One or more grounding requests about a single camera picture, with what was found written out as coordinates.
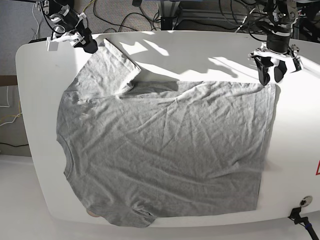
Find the grey T-shirt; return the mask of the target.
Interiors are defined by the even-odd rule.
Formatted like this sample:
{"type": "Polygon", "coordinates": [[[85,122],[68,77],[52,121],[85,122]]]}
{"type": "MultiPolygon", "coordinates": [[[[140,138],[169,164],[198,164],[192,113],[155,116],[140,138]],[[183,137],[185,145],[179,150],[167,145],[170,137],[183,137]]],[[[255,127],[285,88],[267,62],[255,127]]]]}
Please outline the grey T-shirt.
{"type": "Polygon", "coordinates": [[[103,40],[62,94],[57,141],[84,208],[135,228],[256,210],[276,87],[140,71],[103,40]]]}

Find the red warning triangle sticker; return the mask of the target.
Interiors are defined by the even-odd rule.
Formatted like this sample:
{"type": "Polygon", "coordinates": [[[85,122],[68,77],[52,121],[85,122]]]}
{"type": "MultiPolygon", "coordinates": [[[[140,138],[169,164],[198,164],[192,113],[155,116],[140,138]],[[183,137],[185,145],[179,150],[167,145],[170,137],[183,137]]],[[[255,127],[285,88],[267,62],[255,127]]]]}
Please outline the red warning triangle sticker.
{"type": "Polygon", "coordinates": [[[315,175],[320,175],[320,161],[318,162],[317,169],[315,175]]]}

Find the round beige table grommet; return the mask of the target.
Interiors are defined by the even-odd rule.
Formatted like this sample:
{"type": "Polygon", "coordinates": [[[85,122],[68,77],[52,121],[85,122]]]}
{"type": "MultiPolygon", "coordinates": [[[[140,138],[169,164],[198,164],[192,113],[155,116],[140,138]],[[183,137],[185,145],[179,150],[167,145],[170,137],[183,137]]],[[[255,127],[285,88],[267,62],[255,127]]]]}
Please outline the round beige table grommet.
{"type": "Polygon", "coordinates": [[[98,218],[98,217],[100,217],[99,215],[97,215],[97,214],[95,214],[95,213],[93,213],[93,212],[91,212],[90,210],[86,210],[86,212],[91,216],[91,217],[94,217],[94,218],[98,218]]]}

